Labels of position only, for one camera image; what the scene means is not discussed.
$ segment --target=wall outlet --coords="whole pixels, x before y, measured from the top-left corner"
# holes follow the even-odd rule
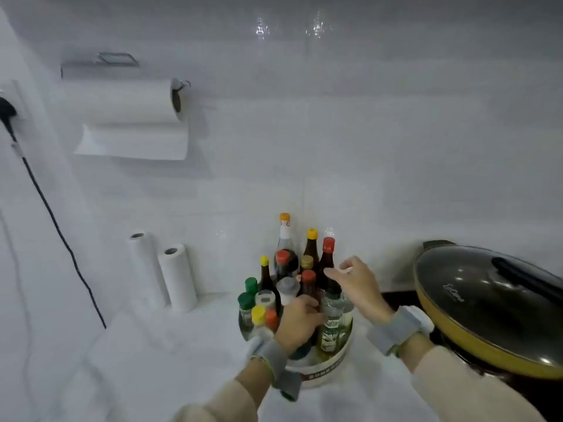
[[[20,87],[16,80],[0,81],[0,97],[6,99],[16,108],[18,112],[16,119],[29,120],[29,111],[24,104],[24,99],[21,96]]]

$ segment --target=stove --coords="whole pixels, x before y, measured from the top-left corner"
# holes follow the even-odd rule
[[[385,300],[393,308],[401,305],[415,305],[422,308],[415,291],[397,291],[383,293]],[[522,394],[542,414],[547,422],[560,422],[563,420],[563,409],[559,404],[563,399],[563,381],[545,380],[534,377],[516,375],[503,369],[499,369],[474,355],[468,353],[452,340],[448,339],[440,330],[434,329],[430,339],[436,345],[450,349],[471,369],[482,376],[494,376],[500,379],[512,389]]]

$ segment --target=power cord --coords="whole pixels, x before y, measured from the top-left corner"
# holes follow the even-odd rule
[[[53,225],[55,226],[55,229],[57,230],[57,234],[59,234],[59,237],[60,237],[62,243],[67,248],[67,251],[70,254],[70,257],[71,257],[72,262],[74,264],[74,269],[76,271],[76,274],[78,274],[80,280],[82,281],[82,284],[84,284],[84,287],[86,287],[86,289],[88,290],[88,294],[90,295],[90,299],[92,300],[92,304],[94,305],[94,308],[96,309],[98,317],[100,318],[104,328],[107,329],[104,317],[102,316],[102,313],[100,312],[100,309],[98,308],[98,304],[96,303],[96,300],[94,298],[94,294],[92,293],[92,289],[90,288],[90,286],[88,285],[88,283],[86,282],[84,277],[82,276],[82,273],[80,272],[80,268],[78,268],[78,263],[76,262],[76,257],[74,256],[74,252],[70,248],[69,244],[67,243],[66,238],[62,234],[61,228],[59,227],[59,223],[55,219],[55,215],[53,214],[53,211],[51,210],[51,206],[47,202],[45,195],[43,195],[43,191],[41,191],[41,188],[39,187],[39,184],[37,183],[35,176],[33,175],[32,169],[29,166],[27,159],[25,158],[25,156],[23,155],[23,153],[21,151],[20,144],[19,144],[18,139],[16,138],[16,135],[13,131],[12,122],[11,122],[11,119],[13,117],[15,117],[17,114],[18,114],[18,112],[16,111],[16,108],[14,108],[14,106],[9,101],[0,97],[0,121],[2,121],[2,123],[4,124],[4,127],[8,131],[8,134],[10,134],[10,136],[12,138],[12,148],[14,148],[14,150],[21,157],[21,160],[24,162],[25,168],[28,171],[28,174],[29,174],[29,177],[32,180],[33,186],[37,190],[39,197],[41,197],[41,200],[43,201],[43,204],[45,205],[45,208],[47,209],[47,212],[49,213],[49,216],[51,217],[51,220],[53,221]]]

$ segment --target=person's left hand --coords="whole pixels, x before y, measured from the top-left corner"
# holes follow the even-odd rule
[[[284,307],[274,339],[288,356],[312,336],[317,326],[327,322],[327,316],[315,309],[318,306],[315,299],[301,295]]]

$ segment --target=person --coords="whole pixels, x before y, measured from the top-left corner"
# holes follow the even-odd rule
[[[361,314],[371,323],[385,323],[394,312],[385,302],[374,274],[356,256],[341,269],[326,268]],[[306,295],[284,309],[275,341],[291,355],[325,322],[315,308],[318,302]],[[540,422],[538,410],[508,385],[490,376],[480,376],[444,347],[435,346],[415,333],[398,350],[398,357],[413,374],[413,386],[442,422]],[[257,408],[274,382],[264,360],[251,359],[239,375],[227,383],[207,404],[181,408],[172,422],[255,422]]]

